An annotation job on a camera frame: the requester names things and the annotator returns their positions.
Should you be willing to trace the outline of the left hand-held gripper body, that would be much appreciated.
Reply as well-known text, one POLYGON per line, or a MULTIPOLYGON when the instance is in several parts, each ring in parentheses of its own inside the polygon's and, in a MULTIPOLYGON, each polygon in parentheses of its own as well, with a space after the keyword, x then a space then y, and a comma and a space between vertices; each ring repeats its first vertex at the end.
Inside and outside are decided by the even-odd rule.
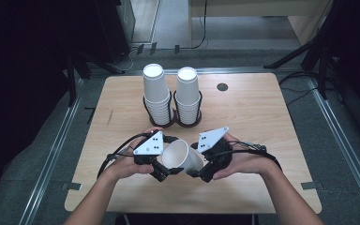
POLYGON ((133 151, 134 162, 138 165, 152 165, 159 171, 167 171, 167 168, 158 161, 158 156, 163 150, 163 133, 161 131, 150 133, 133 151))

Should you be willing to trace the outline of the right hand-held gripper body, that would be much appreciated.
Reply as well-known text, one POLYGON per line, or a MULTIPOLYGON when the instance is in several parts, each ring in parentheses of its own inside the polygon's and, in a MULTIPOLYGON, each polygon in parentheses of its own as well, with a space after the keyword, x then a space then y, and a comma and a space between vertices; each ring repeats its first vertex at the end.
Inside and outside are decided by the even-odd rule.
POLYGON ((215 165, 215 173, 227 168, 232 161, 230 146, 224 139, 228 131, 228 127, 221 127, 199 135, 197 151, 204 156, 207 163, 212 162, 215 165))

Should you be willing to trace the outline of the single white paper cup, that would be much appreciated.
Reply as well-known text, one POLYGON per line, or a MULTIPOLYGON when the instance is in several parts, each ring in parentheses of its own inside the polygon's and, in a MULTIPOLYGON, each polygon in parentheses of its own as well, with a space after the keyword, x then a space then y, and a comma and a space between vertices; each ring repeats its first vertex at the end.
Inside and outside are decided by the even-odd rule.
POLYGON ((169 143, 163 150, 161 160, 171 174, 199 171, 203 167, 202 159, 184 140, 169 143))

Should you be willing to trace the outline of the black wire cup holder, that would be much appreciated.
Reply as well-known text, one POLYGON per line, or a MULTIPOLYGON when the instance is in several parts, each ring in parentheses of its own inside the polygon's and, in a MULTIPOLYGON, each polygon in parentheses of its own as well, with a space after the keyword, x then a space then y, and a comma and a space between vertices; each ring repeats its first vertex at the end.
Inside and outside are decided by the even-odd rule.
POLYGON ((174 108, 172 106, 172 92, 160 102, 152 102, 146 97, 142 99, 149 120, 152 125, 167 128, 174 122, 174 108))
POLYGON ((173 93, 174 105, 177 113, 177 124, 183 128, 196 127, 202 120, 201 105, 203 101, 202 92, 199 92, 198 100, 191 104, 185 105, 177 99, 177 92, 173 93))

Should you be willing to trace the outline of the stack of white paper cups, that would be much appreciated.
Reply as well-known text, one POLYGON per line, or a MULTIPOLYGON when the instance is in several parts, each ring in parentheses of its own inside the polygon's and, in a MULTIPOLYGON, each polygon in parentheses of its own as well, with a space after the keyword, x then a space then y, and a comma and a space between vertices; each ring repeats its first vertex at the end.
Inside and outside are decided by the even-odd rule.
POLYGON ((149 64, 143 68, 143 88, 143 97, 152 102, 162 101, 171 92, 161 65, 149 64))
POLYGON ((182 67, 177 73, 175 102, 180 122, 194 124, 199 113, 201 95, 197 71, 193 67, 182 67))

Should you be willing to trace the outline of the person's left hand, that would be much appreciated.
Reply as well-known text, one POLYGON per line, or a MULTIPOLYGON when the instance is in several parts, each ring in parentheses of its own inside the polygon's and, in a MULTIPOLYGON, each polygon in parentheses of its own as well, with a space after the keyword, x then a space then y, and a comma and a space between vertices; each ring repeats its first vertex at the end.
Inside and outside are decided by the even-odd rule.
POLYGON ((127 146, 127 154, 130 154, 129 157, 120 156, 116 159, 104 172, 101 174, 101 178, 106 178, 111 182, 116 182, 119 179, 130 177, 135 173, 149 174, 154 171, 152 165, 138 165, 134 162, 134 159, 131 157, 135 147, 144 140, 144 137, 138 137, 133 140, 127 146))

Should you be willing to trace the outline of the person's right hand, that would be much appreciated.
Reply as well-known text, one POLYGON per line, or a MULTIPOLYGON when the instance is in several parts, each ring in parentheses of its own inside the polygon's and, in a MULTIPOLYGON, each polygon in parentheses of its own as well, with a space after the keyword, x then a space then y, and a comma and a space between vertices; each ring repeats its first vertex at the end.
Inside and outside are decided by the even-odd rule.
POLYGON ((249 153, 235 153, 229 166, 216 172, 213 179, 223 179, 235 173, 256 173, 263 180, 270 180, 279 177, 281 169, 269 158, 249 153))

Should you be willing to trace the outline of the black cabinet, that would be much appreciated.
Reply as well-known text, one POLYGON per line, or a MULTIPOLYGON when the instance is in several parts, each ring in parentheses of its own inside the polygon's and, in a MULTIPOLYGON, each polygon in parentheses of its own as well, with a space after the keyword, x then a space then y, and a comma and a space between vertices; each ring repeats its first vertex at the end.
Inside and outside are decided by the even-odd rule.
POLYGON ((114 63, 130 52, 135 16, 130 0, 75 0, 70 28, 76 48, 114 63))

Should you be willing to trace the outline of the black tripod stand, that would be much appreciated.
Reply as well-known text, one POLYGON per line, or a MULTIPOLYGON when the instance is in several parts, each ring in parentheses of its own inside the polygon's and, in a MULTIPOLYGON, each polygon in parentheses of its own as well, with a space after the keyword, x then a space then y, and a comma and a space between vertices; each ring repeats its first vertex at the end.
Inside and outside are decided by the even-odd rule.
POLYGON ((316 64, 319 64, 318 92, 327 99, 327 68, 330 58, 340 52, 340 46, 350 22, 353 2, 354 0, 334 0, 326 19, 312 40, 264 68, 279 68, 296 56, 307 53, 301 63, 301 68, 304 71, 311 71, 316 64))

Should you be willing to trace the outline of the light wooden desk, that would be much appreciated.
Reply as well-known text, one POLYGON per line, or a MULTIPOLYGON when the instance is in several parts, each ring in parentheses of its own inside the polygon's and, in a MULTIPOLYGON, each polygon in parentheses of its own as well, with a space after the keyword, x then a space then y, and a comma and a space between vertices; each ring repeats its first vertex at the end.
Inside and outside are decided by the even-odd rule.
POLYGON ((334 0, 187 0, 188 24, 196 17, 287 17, 299 43, 314 38, 334 0))

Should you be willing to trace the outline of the metal floor rail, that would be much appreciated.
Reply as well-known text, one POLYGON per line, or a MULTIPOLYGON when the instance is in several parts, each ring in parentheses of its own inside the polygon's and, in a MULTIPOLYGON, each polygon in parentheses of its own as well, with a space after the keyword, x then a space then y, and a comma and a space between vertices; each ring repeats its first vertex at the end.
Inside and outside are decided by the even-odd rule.
POLYGON ((45 163, 35 183, 35 186, 31 191, 28 202, 22 212, 22 217, 19 221, 19 225, 32 225, 34 221, 39 205, 51 180, 57 160, 59 159, 59 156, 61 154, 69 129, 79 108, 85 85, 86 81, 82 79, 79 79, 76 82, 76 91, 78 91, 79 94, 75 97, 73 105, 67 108, 63 122, 61 123, 61 126, 55 136, 50 152, 45 160, 45 163))
POLYGON ((336 116, 330 101, 328 99, 324 99, 317 90, 318 83, 313 78, 308 78, 307 84, 310 88, 313 89, 313 96, 320 107, 327 125, 334 135, 337 145, 342 155, 344 156, 357 185, 360 188, 360 158, 356 149, 353 147, 350 139, 347 137, 345 129, 339 123, 338 117, 336 116))

